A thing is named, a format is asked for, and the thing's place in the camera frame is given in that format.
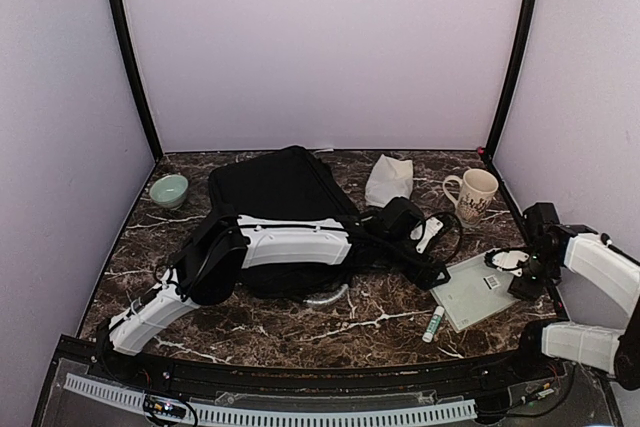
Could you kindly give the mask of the grey shrink-wrapped notebook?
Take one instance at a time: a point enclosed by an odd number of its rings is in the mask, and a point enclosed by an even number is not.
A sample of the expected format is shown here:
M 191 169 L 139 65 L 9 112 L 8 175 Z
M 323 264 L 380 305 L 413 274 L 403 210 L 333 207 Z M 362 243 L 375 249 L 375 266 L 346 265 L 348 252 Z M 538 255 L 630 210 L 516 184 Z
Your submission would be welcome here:
M 456 333 L 512 306 L 508 293 L 515 276 L 488 267 L 480 254 L 448 269 L 450 280 L 431 289 L 437 304 Z

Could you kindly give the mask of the black student backpack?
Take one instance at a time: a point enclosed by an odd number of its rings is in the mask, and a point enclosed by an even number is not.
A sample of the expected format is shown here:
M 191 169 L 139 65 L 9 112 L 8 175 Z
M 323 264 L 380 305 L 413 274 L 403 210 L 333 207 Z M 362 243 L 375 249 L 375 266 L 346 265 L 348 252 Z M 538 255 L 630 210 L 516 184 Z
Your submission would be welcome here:
M 225 165 L 208 178 L 211 205 L 277 221 L 358 217 L 359 210 L 336 183 L 330 167 L 300 146 Z M 244 269 L 239 283 L 261 299 L 303 302 L 338 294 L 354 276 L 351 267 L 273 264 Z

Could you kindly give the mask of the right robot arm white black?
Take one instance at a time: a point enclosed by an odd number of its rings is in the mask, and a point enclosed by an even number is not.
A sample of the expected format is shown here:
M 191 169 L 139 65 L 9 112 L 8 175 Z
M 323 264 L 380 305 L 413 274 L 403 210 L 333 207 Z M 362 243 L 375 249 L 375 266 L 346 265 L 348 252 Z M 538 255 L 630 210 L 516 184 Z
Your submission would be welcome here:
M 508 273 L 508 293 L 536 300 L 561 280 L 566 269 L 589 281 L 628 316 L 624 329 L 588 326 L 561 319 L 528 323 L 510 360 L 521 381 L 534 379 L 553 358 L 586 365 L 612 376 L 626 390 L 639 388 L 639 261 L 606 233 L 560 221 L 555 206 L 538 202 L 523 213 L 529 245 L 494 249 L 487 267 Z

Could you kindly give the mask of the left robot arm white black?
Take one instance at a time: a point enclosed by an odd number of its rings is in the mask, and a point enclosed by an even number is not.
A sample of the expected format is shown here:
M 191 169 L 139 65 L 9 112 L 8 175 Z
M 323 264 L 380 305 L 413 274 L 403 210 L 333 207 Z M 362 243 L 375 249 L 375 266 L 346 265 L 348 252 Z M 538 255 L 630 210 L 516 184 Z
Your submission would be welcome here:
M 141 374 L 136 355 L 152 337 L 192 311 L 224 303 L 238 283 L 258 297 L 306 301 L 389 260 L 423 291 L 443 285 L 451 276 L 446 261 L 428 252 L 440 234 L 429 221 L 404 197 L 360 216 L 316 220 L 260 219 L 222 205 L 145 294 L 99 325 L 101 364 L 120 383 L 134 382 Z

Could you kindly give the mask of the white tissue paper bag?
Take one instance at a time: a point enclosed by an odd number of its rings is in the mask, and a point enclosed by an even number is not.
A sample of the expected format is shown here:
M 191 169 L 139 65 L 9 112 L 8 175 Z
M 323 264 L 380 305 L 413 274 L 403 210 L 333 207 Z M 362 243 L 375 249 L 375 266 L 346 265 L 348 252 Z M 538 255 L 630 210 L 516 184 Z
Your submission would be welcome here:
M 398 160 L 381 154 L 365 186 L 368 206 L 385 207 L 392 199 L 409 199 L 413 191 L 413 161 Z

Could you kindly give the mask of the green white glue stick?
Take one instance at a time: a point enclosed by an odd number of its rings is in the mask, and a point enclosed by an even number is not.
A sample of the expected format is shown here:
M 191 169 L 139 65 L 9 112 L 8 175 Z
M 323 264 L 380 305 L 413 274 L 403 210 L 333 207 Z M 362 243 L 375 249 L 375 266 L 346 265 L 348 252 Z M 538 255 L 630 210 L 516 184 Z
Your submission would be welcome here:
M 442 306 L 437 306 L 431 315 L 429 323 L 422 335 L 422 341 L 425 343 L 431 343 L 435 337 L 435 334 L 440 326 L 442 318 L 444 316 L 445 309 Z

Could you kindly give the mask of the cream patterned mug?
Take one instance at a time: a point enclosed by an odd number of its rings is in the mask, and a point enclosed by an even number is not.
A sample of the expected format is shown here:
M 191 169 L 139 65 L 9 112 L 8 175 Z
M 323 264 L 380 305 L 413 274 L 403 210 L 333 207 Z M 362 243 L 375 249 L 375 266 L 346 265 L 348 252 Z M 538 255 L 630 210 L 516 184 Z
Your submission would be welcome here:
M 468 169 L 461 177 L 447 176 L 442 182 L 446 198 L 454 205 L 463 227 L 475 227 L 484 218 L 496 192 L 498 179 L 482 169 Z

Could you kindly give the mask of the pale green ceramic bowl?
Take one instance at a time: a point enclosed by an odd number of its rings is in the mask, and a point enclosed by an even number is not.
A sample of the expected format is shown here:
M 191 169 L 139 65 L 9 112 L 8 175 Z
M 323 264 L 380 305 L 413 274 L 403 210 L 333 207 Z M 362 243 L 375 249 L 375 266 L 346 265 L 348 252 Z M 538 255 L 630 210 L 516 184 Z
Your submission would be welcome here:
M 158 206 L 166 209 L 179 208 L 187 198 L 189 181 L 179 174 L 166 175 L 149 189 L 151 200 Z

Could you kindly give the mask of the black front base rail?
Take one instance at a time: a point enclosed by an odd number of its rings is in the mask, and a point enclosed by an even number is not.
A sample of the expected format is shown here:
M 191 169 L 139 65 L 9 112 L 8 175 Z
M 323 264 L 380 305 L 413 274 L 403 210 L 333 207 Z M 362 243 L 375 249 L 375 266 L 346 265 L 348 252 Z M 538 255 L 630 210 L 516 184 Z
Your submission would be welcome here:
M 514 352 L 484 358 L 384 368 L 284 369 L 244 367 L 189 361 L 142 353 L 135 357 L 102 354 L 95 343 L 63 335 L 54 351 L 88 367 L 106 380 L 120 380 L 153 390 L 193 397 L 223 391 L 251 394 L 356 395 L 400 394 L 433 390 L 445 395 L 493 395 L 513 387 L 534 387 L 545 381 L 560 390 L 576 381 L 582 369 L 559 361 L 543 362 L 518 374 Z

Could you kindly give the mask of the right black frame post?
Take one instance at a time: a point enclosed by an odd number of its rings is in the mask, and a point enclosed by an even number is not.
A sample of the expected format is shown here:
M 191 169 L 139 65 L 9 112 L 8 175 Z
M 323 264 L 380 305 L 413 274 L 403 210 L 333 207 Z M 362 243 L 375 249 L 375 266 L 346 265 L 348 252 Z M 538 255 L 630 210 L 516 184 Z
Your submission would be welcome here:
M 504 77 L 503 86 L 501 89 L 489 135 L 486 141 L 486 145 L 483 149 L 482 157 L 486 164 L 490 164 L 493 162 L 493 158 L 497 152 L 499 142 L 506 125 L 507 117 L 515 94 L 516 85 L 525 56 L 531 23 L 535 10 L 535 4 L 536 0 L 521 1 L 514 40 Z

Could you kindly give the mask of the black frame post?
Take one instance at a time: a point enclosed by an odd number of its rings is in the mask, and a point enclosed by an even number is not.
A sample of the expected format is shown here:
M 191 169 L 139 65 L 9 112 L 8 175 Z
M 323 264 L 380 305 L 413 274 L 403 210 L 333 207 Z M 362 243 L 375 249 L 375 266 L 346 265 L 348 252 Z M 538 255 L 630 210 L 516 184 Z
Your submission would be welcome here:
M 134 45 L 132 42 L 124 0 L 108 0 L 111 10 L 113 25 L 124 65 L 129 88 L 134 100 L 136 112 L 139 117 L 148 147 L 155 162 L 164 155 L 159 135 L 155 127 L 151 109 L 145 94 L 142 77 L 138 67 Z
M 490 164 L 493 162 L 493 158 L 497 152 L 499 142 L 506 125 L 507 117 L 515 94 L 516 85 L 525 56 L 531 23 L 535 10 L 535 4 L 536 0 L 521 1 L 514 40 L 504 77 L 503 86 L 501 89 L 489 135 L 486 141 L 486 145 L 483 149 L 482 157 L 486 164 Z

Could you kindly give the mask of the left black frame post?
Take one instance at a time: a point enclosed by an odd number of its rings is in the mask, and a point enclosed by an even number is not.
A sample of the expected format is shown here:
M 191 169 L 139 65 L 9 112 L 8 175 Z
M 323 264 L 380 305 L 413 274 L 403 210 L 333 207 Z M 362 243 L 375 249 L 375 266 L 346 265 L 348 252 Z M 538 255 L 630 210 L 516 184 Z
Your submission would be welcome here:
M 111 10 L 113 25 L 124 65 L 129 88 L 134 100 L 136 112 L 139 117 L 148 147 L 155 162 L 164 155 L 159 135 L 155 127 L 151 109 L 145 94 L 142 77 L 138 67 L 134 45 L 132 42 L 124 0 L 108 0 Z

